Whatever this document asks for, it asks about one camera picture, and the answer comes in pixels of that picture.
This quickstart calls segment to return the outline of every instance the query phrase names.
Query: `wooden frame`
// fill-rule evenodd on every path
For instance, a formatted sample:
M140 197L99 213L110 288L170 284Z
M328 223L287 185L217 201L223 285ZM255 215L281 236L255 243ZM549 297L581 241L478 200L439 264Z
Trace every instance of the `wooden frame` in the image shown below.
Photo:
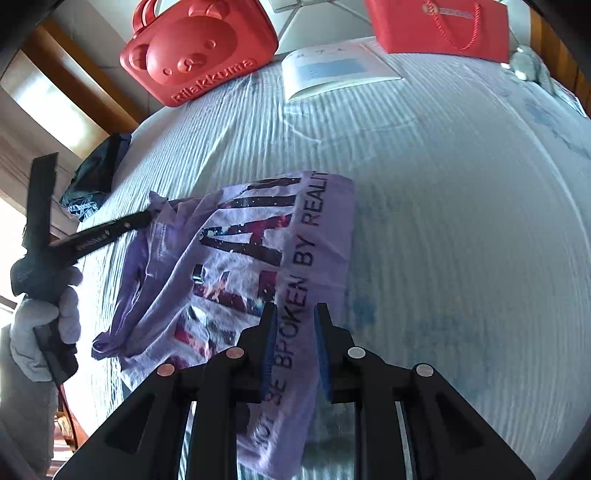
M108 134L130 132L145 115L52 19L22 46L25 55Z
M591 113L591 85L549 23L531 10L531 48L544 60L550 74L571 90Z

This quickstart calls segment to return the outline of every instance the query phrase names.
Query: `light blue bedsheet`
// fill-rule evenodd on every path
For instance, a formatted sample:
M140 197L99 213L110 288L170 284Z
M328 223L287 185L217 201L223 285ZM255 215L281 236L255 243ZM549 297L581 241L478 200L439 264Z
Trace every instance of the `light blue bedsheet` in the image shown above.
M285 103L273 64L159 111L83 227L143 208L149 190L173 199L308 169L352 178L337 321L389 363L433 364L544 480L591 413L591 123L494 63L387 61L403 80ZM116 364L92 360L90 343L111 321L129 240L82 262L66 391L88 433L122 400ZM319 408L302 478L353 478L351 421Z

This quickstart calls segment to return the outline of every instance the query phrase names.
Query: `window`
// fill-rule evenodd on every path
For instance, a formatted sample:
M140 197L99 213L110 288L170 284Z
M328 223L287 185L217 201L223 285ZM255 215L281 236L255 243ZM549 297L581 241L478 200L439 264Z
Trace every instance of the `window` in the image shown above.
M87 157L108 137L21 51L8 67L0 86L39 125L80 158Z

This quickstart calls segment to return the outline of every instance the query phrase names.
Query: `open book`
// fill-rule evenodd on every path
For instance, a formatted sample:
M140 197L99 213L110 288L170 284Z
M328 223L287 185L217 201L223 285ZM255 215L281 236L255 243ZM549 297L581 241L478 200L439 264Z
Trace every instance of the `open book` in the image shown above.
M288 102L353 85L402 78L368 43L359 42L301 48L285 57L281 66Z

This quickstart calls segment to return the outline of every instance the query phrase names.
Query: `white glove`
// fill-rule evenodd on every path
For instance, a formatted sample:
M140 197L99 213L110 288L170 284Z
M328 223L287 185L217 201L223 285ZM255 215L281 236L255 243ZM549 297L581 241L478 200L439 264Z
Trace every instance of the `white glove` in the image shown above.
M80 285L82 273L71 267L68 285ZM10 328L10 352L23 373L34 382L49 382L51 374L39 350L34 327L46 325L59 317L59 331L64 343L80 339L80 313L78 295L72 287L61 294L59 307L46 301L25 298L18 306Z

